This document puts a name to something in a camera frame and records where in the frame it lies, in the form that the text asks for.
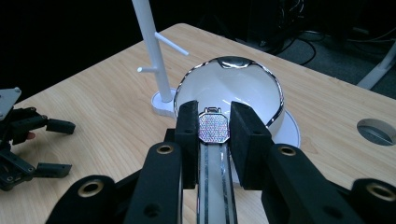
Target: dark background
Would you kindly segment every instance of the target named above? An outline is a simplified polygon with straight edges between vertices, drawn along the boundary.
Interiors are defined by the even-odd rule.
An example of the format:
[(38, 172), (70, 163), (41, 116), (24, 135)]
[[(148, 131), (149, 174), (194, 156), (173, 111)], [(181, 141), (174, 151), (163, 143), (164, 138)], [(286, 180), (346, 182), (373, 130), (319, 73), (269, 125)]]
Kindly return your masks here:
[[(304, 3), (299, 15), (280, 8)], [(158, 31), (179, 22), (268, 52), (302, 29), (342, 45), (354, 33), (379, 36), (395, 26), (391, 0), (150, 0)], [(19, 101), (142, 40), (131, 0), (0, 2), (0, 89), (20, 87)]]

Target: black cable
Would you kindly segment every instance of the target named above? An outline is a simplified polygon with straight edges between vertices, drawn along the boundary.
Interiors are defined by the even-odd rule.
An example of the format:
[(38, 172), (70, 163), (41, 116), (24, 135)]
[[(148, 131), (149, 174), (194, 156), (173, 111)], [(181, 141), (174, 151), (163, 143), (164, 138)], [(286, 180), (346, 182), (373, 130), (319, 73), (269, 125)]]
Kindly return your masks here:
[(272, 46), (270, 49), (265, 50), (266, 53), (277, 55), (280, 50), (282, 50), (285, 45), (285, 41), (280, 41), (276, 45)]
[(290, 43), (286, 46), (286, 47), (284, 47), (283, 49), (281, 49), (280, 51), (278, 51), (277, 53), (276, 53), (276, 55), (277, 54), (280, 54), (280, 53), (282, 53), (283, 51), (285, 51), (286, 49), (288, 49), (293, 43), (294, 43), (294, 41), (297, 39), (297, 37), (294, 37), (291, 41), (290, 41)]
[(313, 44), (311, 44), (309, 41), (306, 41), (304, 39), (301, 38), (297, 38), (300, 41), (305, 42), (307, 45), (309, 45), (311, 47), (311, 49), (314, 51), (314, 53), (312, 54), (311, 58), (308, 59), (307, 61), (305, 61), (304, 63), (300, 63), (301, 66), (304, 66), (308, 63), (310, 63), (312, 60), (314, 60), (315, 56), (317, 56), (317, 50), (315, 49), (315, 46)]
[(387, 35), (392, 34), (394, 31), (396, 31), (396, 27), (393, 27), (390, 31), (386, 32), (385, 34), (378, 36), (376, 38), (372, 39), (367, 39), (367, 40), (356, 40), (356, 39), (348, 39), (347, 41), (350, 42), (358, 42), (358, 43), (364, 43), (364, 42), (385, 42), (385, 41), (390, 41), (390, 40), (381, 40), (381, 38), (384, 38)]

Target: table hole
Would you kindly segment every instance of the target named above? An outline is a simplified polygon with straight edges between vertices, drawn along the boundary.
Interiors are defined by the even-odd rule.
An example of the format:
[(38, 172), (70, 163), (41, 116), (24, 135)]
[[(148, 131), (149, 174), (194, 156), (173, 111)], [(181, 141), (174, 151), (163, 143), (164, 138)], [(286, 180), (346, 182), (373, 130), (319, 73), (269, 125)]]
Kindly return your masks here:
[(396, 130), (379, 119), (362, 119), (357, 125), (358, 131), (368, 141), (380, 146), (394, 146)]

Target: screw hole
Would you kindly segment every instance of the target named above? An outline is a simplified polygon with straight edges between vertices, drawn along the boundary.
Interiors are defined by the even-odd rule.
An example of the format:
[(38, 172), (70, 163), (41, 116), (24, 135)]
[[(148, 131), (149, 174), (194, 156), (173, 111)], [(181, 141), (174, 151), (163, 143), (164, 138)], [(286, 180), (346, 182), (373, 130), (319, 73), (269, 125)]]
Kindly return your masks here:
[(280, 153), (282, 153), (285, 156), (295, 156), (296, 151), (293, 148), (290, 147), (281, 147), (279, 149)]
[(104, 187), (104, 183), (99, 180), (87, 181), (78, 189), (78, 195), (82, 198), (88, 198), (99, 193)]
[(169, 153), (173, 152), (173, 147), (161, 146), (161, 147), (157, 148), (157, 152), (160, 154), (169, 154)]
[(390, 189), (381, 186), (376, 183), (368, 184), (367, 185), (367, 190), (373, 194), (375, 197), (382, 199), (384, 201), (388, 202), (394, 202), (396, 201), (396, 194), (395, 192), (391, 191)]
[(331, 207), (331, 206), (324, 206), (323, 207), (323, 211), (331, 216), (331, 217), (335, 217), (337, 219), (341, 219), (343, 218), (343, 213), (340, 212), (340, 210), (338, 210), (337, 208)]
[(157, 217), (161, 213), (161, 207), (157, 203), (151, 203), (145, 207), (144, 213), (147, 217)]

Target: brass insert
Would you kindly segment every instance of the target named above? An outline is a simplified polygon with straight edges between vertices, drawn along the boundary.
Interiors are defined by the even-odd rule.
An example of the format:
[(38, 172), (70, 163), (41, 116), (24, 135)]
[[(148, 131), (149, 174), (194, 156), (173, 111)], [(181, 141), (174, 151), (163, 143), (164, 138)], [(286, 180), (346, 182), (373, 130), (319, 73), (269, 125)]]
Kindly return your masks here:
[(167, 145), (161, 146), (161, 147), (157, 148), (157, 152), (160, 154), (169, 154), (169, 153), (173, 152), (173, 147), (167, 146)]
[(87, 181), (79, 187), (78, 195), (82, 198), (89, 198), (99, 193), (103, 189), (103, 186), (104, 183), (99, 179)]
[(373, 194), (375, 197), (380, 198), (384, 201), (394, 202), (396, 201), (396, 194), (395, 192), (391, 191), (390, 189), (381, 186), (376, 183), (371, 183), (366, 186), (367, 190)]
[(280, 153), (282, 153), (285, 156), (295, 156), (296, 155), (296, 151), (291, 147), (280, 147), (278, 150), (280, 151)]

